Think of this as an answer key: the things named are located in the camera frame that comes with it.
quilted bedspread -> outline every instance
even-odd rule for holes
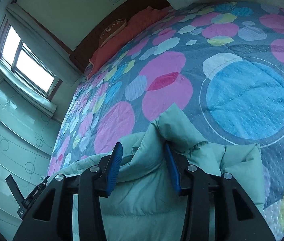
[[[284,9],[248,2],[172,9],[86,76],[49,175],[146,131],[176,103],[210,142],[260,144],[263,214],[276,239],[284,236]]]

silver bolt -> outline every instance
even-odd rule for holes
[[[57,181],[61,181],[63,178],[64,178],[63,174],[58,174],[58,175],[55,176],[55,180],[57,180]]]
[[[226,178],[226,179],[231,179],[232,175],[230,173],[224,173],[223,177]]]
[[[194,171],[197,170],[197,167],[194,166],[194,165],[189,165],[189,166],[187,167],[187,169],[188,169],[189,171],[191,171],[191,172],[194,172]]]
[[[90,172],[96,173],[100,170],[100,168],[98,166],[92,166],[90,167]]]

brown headboard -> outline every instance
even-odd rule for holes
[[[89,59],[92,57],[95,50],[98,48],[99,38],[103,30],[113,21],[126,18],[129,20],[139,11],[151,6],[154,9],[163,9],[170,6],[167,0],[127,0],[122,5],[117,7],[107,17],[105,17],[76,47],[73,53],[69,56],[70,60],[82,72],[89,64]]]

large blue circle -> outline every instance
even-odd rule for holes
[[[210,81],[206,102],[215,121],[244,139],[262,139],[284,126],[284,80],[271,67],[234,62]]]

window frame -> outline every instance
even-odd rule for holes
[[[11,24],[9,23],[9,21],[6,19],[3,20],[2,25],[0,27],[0,60],[3,62],[3,64],[5,65],[6,68],[8,68],[11,72],[13,72],[17,77],[19,77],[28,87],[30,87],[31,89],[33,89],[34,91],[36,91],[37,93],[41,94],[42,96],[44,96],[45,98],[47,98],[48,100],[51,100],[54,96],[54,94],[56,93],[57,89],[59,88],[59,86],[61,85],[62,81],[56,77],[56,75],[54,73],[52,73],[43,63],[40,59],[38,59],[38,57],[36,57],[33,53],[31,53],[30,51],[28,51],[24,46],[24,42],[22,41],[22,39],[19,42],[19,45],[17,47],[16,53],[15,53],[15,57],[13,60],[13,64],[10,65],[6,59],[3,57],[2,53],[3,53],[3,49],[4,49],[4,45],[7,39],[7,35],[9,32],[9,29],[11,27]],[[50,88],[48,89],[48,91],[44,91],[42,88],[40,88],[37,84],[35,84],[33,81],[31,81],[24,73],[22,73],[16,66],[20,52],[24,51],[33,61],[35,61],[38,65],[40,65],[45,71],[47,71],[51,76],[54,77],[54,81],[52,82]]]

